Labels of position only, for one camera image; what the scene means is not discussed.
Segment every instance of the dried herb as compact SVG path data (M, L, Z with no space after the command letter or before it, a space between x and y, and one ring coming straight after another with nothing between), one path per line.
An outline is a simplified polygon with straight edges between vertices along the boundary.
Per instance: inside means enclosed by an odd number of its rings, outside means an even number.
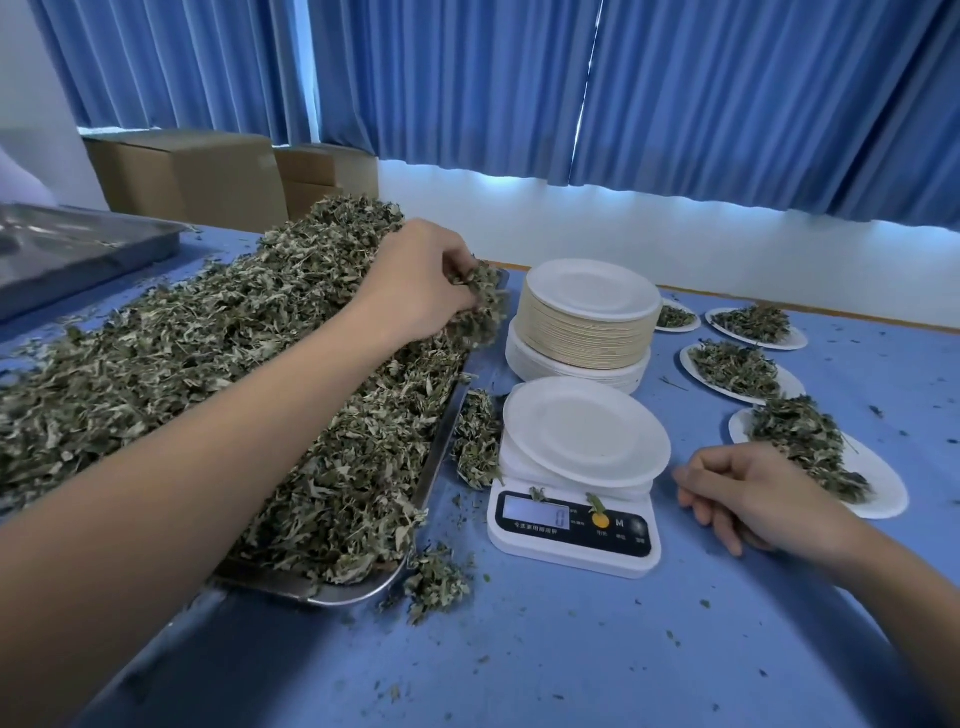
M751 440L772 443L828 493L847 503L870 499L866 478L843 467L843 433L812 398L770 398L753 414Z
M764 344L779 344L790 335L790 318L779 308L764 303L716 313L712 320L737 336Z
M706 381L737 395L765 400L780 394L777 364L756 347L702 339L690 359Z
M606 513L607 509L603 506L603 501L593 493L587 493L587 503L590 504L590 513Z
M229 386L343 308L396 205L333 197L267 232L230 265L212 264L47 347L0 402L0 511L70 476ZM405 347L363 384L279 485L234 558L349 584L407 555L425 512L410 500L468 348L488 343L504 301L482 265L482 304Z
M445 612L470 593L467 579L452 559L453 551L443 544L410 557L407 566L414 573L403 582L403 591L413 599L410 624L419 624L430 612Z
M675 305L665 303L660 309L660 317L657 319L657 326L660 328L683 328L688 327L697 320L696 315Z
M676 387L677 389L682 389L682 390L684 390L685 392L689 392L689 391L690 391L690 390L688 390L686 387L682 387L682 386L680 386L679 384L674 384L672 381L670 381L668 378L666 378L666 376L662 376L662 377L660 378L660 381L663 382L664 384L669 384L671 387Z
M500 476L500 436L503 422L493 398L481 390L467 392L454 430L453 459L457 473L473 490L490 488Z

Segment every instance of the stainless steel tray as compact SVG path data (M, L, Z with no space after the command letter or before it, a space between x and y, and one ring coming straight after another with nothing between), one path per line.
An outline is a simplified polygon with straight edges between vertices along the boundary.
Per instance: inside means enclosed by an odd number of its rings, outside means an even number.
M0 204L0 321L176 255L186 229L115 212Z
M501 270L499 273L498 288L507 284L508 274ZM493 348L478 349L470 354L464 365L464 373L482 375L492 364L496 353ZM437 425L437 433L430 444L426 462L420 472L417 490L411 501L418 508L423 508L430 499L433 484L437 480L437 473L444 462L450 442L453 439L453 430L460 417L460 410L469 391L468 384L458 384L446 404L446 409ZM406 569L406 559L393 571L380 571L372 574L359 584L338 586L326 584L320 591L310 596L311 584L307 579L285 571L264 569L238 559L227 559L214 573L214 579L231 586L253 589L270 595L294 599L303 604L312 604L318 607L345 607L358 601L369 599L372 596L384 595L399 579Z

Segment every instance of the table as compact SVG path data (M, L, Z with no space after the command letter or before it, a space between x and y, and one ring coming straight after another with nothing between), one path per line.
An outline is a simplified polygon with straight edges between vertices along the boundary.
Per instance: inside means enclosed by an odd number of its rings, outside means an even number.
M0 327L0 354L27 338L56 335L57 317L108 311L157 277L184 279L206 258L251 250L255 239L216 229L190 233L178 258ZM514 306L521 281L511 273ZM700 313L737 304L676 297ZM909 510L877 526L960 582L960 337L813 314L791 318L810 346L774 358L789 362L823 409L880 453L910 490ZM636 393L669 432L675 463L727 441L727 419L741 407L678 365L677 352L711 332L657 333ZM515 383L504 361L478 385L504 394ZM458 495L459 507L452 502ZM420 536L424 544L452 546L460 562L474 554L473 595L456 610L413 627L405 604L383 614L373 603L318 611L207 590L76 724L935 724L899 658L847 595L788 557L731 558L675 505L668 473L653 498L663 559L649 576L630 581L501 553L487 537L486 494L467 489L447 465Z

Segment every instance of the hand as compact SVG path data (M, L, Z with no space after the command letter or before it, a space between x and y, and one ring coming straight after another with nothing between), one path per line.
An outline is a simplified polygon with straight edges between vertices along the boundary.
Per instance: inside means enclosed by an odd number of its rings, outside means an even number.
M477 261L456 232L411 220L380 243L367 277L353 299L369 306L402 346L438 333L458 311L476 306L465 285L446 274L466 276Z
M773 446L748 443L698 450L673 473L677 499L700 525L713 524L734 556L743 542L776 546L833 568L860 547L869 525Z

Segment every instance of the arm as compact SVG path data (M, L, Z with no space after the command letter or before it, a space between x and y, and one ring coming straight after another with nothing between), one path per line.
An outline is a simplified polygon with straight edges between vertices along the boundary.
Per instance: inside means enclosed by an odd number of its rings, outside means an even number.
M734 555L741 538L824 569L848 590L960 726L960 590L862 521L768 445L707 448L674 476L678 498Z
M320 329L0 528L5 724L79 710L196 593L372 371L475 304L450 264L474 264L450 231L388 235Z

